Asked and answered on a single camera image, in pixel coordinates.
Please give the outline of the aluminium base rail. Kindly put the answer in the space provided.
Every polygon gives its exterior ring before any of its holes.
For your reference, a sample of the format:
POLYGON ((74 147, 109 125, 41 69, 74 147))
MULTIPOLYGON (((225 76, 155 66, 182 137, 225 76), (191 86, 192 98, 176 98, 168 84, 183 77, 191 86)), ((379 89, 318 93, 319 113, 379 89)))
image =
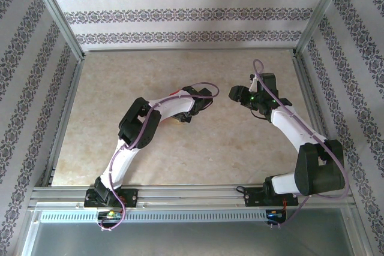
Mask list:
MULTIPOLYGON (((236 185, 143 185, 138 190, 137 210, 246 209, 245 197, 236 185)), ((83 209, 87 186, 34 188, 28 209, 83 209)))

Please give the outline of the aluminium back rail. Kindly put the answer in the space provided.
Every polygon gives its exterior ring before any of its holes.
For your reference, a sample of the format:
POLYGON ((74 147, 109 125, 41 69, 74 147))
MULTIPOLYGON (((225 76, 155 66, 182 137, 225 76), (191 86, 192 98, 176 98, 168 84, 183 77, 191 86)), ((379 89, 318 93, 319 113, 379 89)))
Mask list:
POLYGON ((90 53, 114 53, 114 52, 201 52, 201 51, 240 51, 240 50, 255 50, 255 51, 278 51, 289 50, 296 51, 294 47, 223 47, 223 48, 206 48, 206 47, 190 47, 190 48, 159 48, 159 49, 91 49, 84 51, 84 55, 90 53))

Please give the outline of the aluminium left corner post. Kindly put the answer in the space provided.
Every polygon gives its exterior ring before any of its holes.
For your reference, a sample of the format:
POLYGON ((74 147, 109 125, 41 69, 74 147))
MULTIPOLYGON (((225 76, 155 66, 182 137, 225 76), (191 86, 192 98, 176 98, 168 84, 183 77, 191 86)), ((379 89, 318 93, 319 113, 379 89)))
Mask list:
POLYGON ((74 53, 78 61, 82 61, 84 58, 84 52, 73 32, 70 28, 64 13, 62 12, 60 6, 56 0, 43 0, 52 19, 56 22, 61 34, 66 40, 67 44, 70 46, 71 51, 74 53))

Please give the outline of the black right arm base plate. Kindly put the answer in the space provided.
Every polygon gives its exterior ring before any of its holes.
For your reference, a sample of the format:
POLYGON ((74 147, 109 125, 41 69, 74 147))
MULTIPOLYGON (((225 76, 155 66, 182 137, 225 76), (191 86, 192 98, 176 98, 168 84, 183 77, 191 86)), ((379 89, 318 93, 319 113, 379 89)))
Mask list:
POLYGON ((244 188, 244 201, 246 207, 269 207, 269 206, 297 206, 298 199, 292 194, 274 194, 267 192, 264 188, 244 188))

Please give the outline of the aluminium right corner post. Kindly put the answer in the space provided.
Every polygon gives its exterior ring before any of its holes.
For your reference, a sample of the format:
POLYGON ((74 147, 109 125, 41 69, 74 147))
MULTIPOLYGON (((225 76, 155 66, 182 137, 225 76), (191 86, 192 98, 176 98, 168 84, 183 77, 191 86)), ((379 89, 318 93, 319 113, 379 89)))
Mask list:
POLYGON ((309 42, 310 38, 314 34, 314 30, 317 28, 318 24, 320 23, 321 19, 323 18, 323 15, 325 14, 326 10, 328 9, 330 3, 332 0, 319 0, 317 5, 315 6, 313 13, 302 32, 302 35, 293 49, 293 54, 297 58, 305 49, 307 43, 309 42))

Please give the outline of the aluminium corner post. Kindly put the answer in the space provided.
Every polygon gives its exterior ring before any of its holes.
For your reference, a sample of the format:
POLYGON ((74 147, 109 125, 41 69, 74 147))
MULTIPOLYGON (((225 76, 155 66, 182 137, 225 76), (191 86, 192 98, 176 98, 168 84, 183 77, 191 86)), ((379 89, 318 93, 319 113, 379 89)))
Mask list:
POLYGON ((302 32, 302 35, 293 49, 293 54, 297 58, 305 49, 307 43, 309 42, 310 38, 314 34, 314 30, 317 28, 318 24, 320 23, 321 19, 323 18, 323 15, 325 14, 326 10, 328 9, 330 3, 332 0, 319 0, 317 5, 315 6, 313 13, 302 32))
POLYGON ((62 12, 60 6, 56 0, 43 0, 52 19, 56 22, 61 34, 66 40, 67 44, 70 46, 71 51, 74 53, 78 61, 82 61, 84 58, 84 52, 73 32, 70 28, 64 13, 62 12))

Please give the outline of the aluminium left side rail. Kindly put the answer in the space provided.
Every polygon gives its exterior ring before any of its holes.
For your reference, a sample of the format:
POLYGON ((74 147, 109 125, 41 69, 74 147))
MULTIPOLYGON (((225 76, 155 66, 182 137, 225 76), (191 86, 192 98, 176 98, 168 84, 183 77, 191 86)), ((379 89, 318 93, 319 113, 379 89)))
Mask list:
POLYGON ((49 158, 47 160, 46 167, 44 169, 40 186, 47 187, 51 183, 51 179, 55 174, 55 169, 58 163, 59 155, 61 152, 62 144, 65 137, 65 132, 67 130, 68 121, 71 114, 71 109, 73 107, 74 99, 76 97, 77 88, 79 85, 81 73, 83 70, 85 58, 81 59, 74 70, 73 76, 71 78, 70 87, 68 88, 68 93, 65 99, 65 106, 62 109, 61 118, 56 130, 54 137, 54 142, 52 144, 49 158))

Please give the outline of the aluminium right side rail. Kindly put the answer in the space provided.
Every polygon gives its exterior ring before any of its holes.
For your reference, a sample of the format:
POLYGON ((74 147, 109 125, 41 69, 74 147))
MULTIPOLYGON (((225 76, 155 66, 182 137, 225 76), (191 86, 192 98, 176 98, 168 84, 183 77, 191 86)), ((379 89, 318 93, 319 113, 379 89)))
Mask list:
MULTIPOLYGON (((292 54, 292 61, 304 96, 305 105, 310 117, 311 126, 319 134, 327 134, 323 122, 322 109, 319 106, 316 92, 311 85, 306 67, 299 57, 292 54)), ((319 136, 314 143, 304 143, 300 148, 295 176, 299 184, 309 189, 310 194, 346 189, 348 177, 344 169, 343 148, 337 140, 321 140, 319 136)))

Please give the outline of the grey metal sheet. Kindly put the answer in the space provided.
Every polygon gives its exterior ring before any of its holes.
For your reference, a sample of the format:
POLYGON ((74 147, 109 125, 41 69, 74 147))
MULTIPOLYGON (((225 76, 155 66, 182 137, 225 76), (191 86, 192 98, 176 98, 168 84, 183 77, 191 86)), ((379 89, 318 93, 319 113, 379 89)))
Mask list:
POLYGON ((353 209, 304 209, 282 228, 265 222, 46 223, 17 256, 374 256, 353 209))

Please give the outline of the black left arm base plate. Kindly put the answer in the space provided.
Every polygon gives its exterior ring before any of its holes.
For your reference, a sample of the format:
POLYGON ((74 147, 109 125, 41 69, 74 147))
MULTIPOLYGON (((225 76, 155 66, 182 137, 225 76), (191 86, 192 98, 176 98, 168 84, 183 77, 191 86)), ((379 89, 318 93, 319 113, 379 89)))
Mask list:
POLYGON ((83 205, 85 208, 121 208, 123 202, 125 207, 136 207, 137 189, 119 188, 115 190, 115 194, 108 189, 99 194, 94 188, 90 188, 86 191, 83 205))

